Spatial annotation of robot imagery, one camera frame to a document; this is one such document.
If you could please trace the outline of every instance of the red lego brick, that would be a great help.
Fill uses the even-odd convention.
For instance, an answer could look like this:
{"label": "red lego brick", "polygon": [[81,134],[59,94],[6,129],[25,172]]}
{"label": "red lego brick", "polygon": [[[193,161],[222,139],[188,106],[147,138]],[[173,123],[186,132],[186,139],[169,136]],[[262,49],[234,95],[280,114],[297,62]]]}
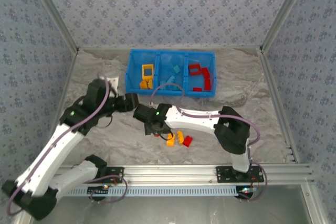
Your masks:
{"label": "red lego brick", "polygon": [[188,68],[191,76],[202,74],[201,65],[199,63],[189,64]]}
{"label": "red lego brick", "polygon": [[210,91],[211,90],[211,81],[210,79],[205,79],[204,80],[204,90]]}
{"label": "red lego brick", "polygon": [[193,91],[201,92],[201,91],[202,91],[202,88],[194,87],[194,88],[193,88]]}
{"label": "red lego brick", "polygon": [[210,78],[208,68],[202,68],[202,74],[203,74],[204,79],[209,79]]}
{"label": "red lego brick", "polygon": [[191,136],[186,136],[184,141],[183,141],[183,145],[189,147],[189,145],[191,144],[193,138]]}

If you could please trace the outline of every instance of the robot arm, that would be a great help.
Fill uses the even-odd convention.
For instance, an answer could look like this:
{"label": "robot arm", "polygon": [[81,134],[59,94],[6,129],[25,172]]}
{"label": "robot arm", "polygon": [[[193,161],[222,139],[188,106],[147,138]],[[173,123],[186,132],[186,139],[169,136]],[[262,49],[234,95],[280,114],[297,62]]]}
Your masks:
{"label": "robot arm", "polygon": [[[11,196],[24,182],[24,186],[16,194],[13,201],[35,219],[41,220],[45,218],[52,211],[57,201],[76,186],[96,177],[106,175],[104,172],[107,163],[92,155],[70,171],[54,177],[55,172],[70,151],[85,137],[92,127],[98,124],[100,118],[105,116],[112,117],[115,111],[132,111],[139,104],[137,94],[129,93],[125,94],[125,96],[118,96],[116,82],[118,82],[118,79],[117,81],[115,81],[115,78],[112,79],[110,91],[113,94],[109,96],[98,114],[77,129],[66,134],[54,145],[56,138],[70,127],[86,119],[102,103],[106,93],[105,81],[101,79],[93,80],[88,85],[86,95],[80,97],[72,106],[65,109],[54,134],[34,162],[16,180],[7,180],[2,186],[3,192]],[[41,161],[41,158],[48,150],[50,150],[48,156],[43,159],[32,177],[27,181],[28,174]]]}
{"label": "robot arm", "polygon": [[247,139],[250,126],[234,119],[211,118],[211,115],[227,114],[241,117],[231,107],[224,106],[221,111],[194,111],[183,109],[190,115],[204,115],[207,118],[191,118],[182,115],[176,106],[159,104],[158,108],[150,108],[139,104],[133,117],[144,123],[145,134],[167,134],[171,129],[182,128],[203,131],[217,137],[222,148],[231,155],[233,169],[246,173],[250,168],[247,155]]}

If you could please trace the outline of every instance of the patterned wall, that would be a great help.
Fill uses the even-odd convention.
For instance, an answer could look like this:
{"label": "patterned wall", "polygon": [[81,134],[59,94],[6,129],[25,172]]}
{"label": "patterned wall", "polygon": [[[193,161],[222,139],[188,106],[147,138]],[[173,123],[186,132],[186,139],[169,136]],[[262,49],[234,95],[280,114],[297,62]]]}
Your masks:
{"label": "patterned wall", "polygon": [[53,0],[79,47],[260,45],[283,0]]}
{"label": "patterned wall", "polygon": [[[71,52],[40,0],[0,3],[0,185],[47,141]],[[0,192],[0,223],[7,223]]]}
{"label": "patterned wall", "polygon": [[336,223],[336,0],[298,0],[267,55],[303,162]]}

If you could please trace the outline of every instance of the blue plastic bin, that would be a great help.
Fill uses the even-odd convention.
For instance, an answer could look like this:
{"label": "blue plastic bin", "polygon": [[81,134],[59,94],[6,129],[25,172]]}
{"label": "blue plastic bin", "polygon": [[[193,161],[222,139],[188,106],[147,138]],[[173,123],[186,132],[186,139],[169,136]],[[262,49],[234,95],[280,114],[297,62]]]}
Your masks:
{"label": "blue plastic bin", "polygon": [[[211,90],[204,90],[203,75],[190,76],[188,65],[199,63],[202,68],[206,67],[210,73]],[[171,76],[174,76],[174,83],[183,87],[186,97],[214,97],[216,93],[216,62],[213,52],[197,51],[173,51],[173,50],[142,50],[132,49],[125,75],[125,85],[127,93],[152,94],[153,90],[140,89],[142,81],[142,65],[154,64],[153,90],[161,82],[167,82]],[[174,71],[174,66],[180,68],[180,72]],[[202,92],[194,92],[194,87],[202,88]],[[181,96],[182,91],[177,90],[175,86],[165,86],[156,92],[159,95]]]}

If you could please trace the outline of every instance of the yellow toy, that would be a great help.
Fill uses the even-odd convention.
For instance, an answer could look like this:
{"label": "yellow toy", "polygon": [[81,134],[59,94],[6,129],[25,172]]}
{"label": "yellow toy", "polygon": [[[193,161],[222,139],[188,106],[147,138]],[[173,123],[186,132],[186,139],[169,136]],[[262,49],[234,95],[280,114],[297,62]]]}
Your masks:
{"label": "yellow toy", "polygon": [[166,141],[167,146],[174,146],[175,142],[175,134],[172,135],[172,133],[169,133],[168,138],[169,140]]}
{"label": "yellow toy", "polygon": [[[151,75],[145,75],[145,69],[151,70]],[[140,89],[153,89],[154,65],[142,65],[142,81],[140,82]]]}
{"label": "yellow toy", "polygon": [[179,144],[183,144],[184,136],[182,131],[177,131],[177,138],[179,139]]}

